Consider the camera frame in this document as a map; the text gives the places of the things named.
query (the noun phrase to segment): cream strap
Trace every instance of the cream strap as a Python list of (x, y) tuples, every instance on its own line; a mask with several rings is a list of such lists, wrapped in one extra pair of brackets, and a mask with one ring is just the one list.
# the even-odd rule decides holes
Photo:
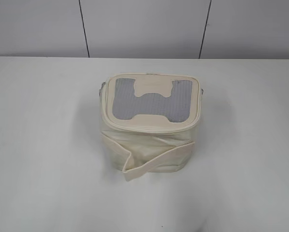
[(166, 151), (166, 152), (160, 154), (159, 156), (156, 156), (152, 160), (148, 161), (147, 163), (145, 163), (139, 167), (131, 168), (131, 169), (127, 170), (127, 167), (131, 166), (134, 163), (133, 156), (130, 153), (129, 157), (127, 158), (127, 160), (124, 164), (123, 170), (122, 170), (124, 177), (127, 181), (138, 178), (138, 177), (146, 174), (147, 172), (149, 172), (153, 168), (156, 168), (157, 166), (162, 165), (164, 162), (166, 162), (170, 159), (178, 158), (178, 157), (182, 156), (183, 154), (187, 154), (188, 152), (191, 152), (193, 150), (194, 144), (195, 144), (195, 142), (192, 142), (192, 143), (185, 144), (185, 145), (182, 145), (179, 147), (175, 147), (169, 151)]
[(123, 173), (123, 175), (127, 181), (136, 179), (136, 178), (146, 174), (150, 170), (162, 165), (164, 162), (166, 162), (168, 160), (179, 158), (179, 157), (182, 157), (183, 155), (186, 155), (186, 154), (192, 152), (194, 144), (195, 144), (195, 142), (192, 142), (189, 144), (175, 147), (173, 149), (170, 149), (170, 150), (160, 154), (159, 156), (156, 156), (155, 158), (148, 161), (147, 163), (133, 168), (134, 167), (134, 158), (133, 158), (132, 153), (130, 151), (128, 151), (127, 149), (122, 147), (119, 143), (117, 143), (116, 141), (110, 139), (109, 137), (107, 137), (105, 135), (102, 135), (102, 138), (103, 138), (103, 142), (111, 150), (113, 150), (117, 154), (121, 155), (123, 158), (126, 158), (122, 173)]

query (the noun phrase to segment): pet carrier bag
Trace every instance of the pet carrier bag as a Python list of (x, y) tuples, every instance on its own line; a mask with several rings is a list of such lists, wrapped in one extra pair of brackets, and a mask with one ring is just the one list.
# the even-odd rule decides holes
[(101, 136), (127, 181), (147, 172), (175, 172), (189, 160), (201, 115), (193, 77), (125, 73), (103, 83)]

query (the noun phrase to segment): bag lid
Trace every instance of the bag lid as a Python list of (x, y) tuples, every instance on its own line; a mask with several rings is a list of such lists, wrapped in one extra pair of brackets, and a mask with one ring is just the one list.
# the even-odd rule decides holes
[(201, 94), (198, 80), (190, 76), (119, 74), (102, 88), (102, 118), (117, 130), (185, 131), (200, 118)]

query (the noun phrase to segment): white wall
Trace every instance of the white wall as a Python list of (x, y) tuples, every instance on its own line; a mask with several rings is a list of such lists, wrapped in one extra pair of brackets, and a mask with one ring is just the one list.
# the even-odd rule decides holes
[(289, 58), (289, 0), (212, 0), (201, 58)]
[[(198, 58), (210, 0), (80, 0), (91, 57)], [(0, 56), (87, 57), (78, 0), (0, 0)], [(289, 0), (212, 0), (201, 58), (289, 58)]]
[(91, 57), (198, 58), (209, 0), (81, 0)]
[(87, 57), (77, 0), (0, 0), (0, 56)]

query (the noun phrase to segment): gray mesh panel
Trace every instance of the gray mesh panel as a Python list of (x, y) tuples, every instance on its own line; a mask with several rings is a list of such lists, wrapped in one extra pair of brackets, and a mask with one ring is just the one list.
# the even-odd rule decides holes
[(184, 122), (188, 119), (193, 85), (191, 81), (172, 81), (172, 92), (167, 98), (159, 93), (136, 97), (134, 82), (134, 79), (129, 78), (116, 80), (112, 107), (116, 118), (129, 120), (135, 115), (164, 115), (170, 122)]

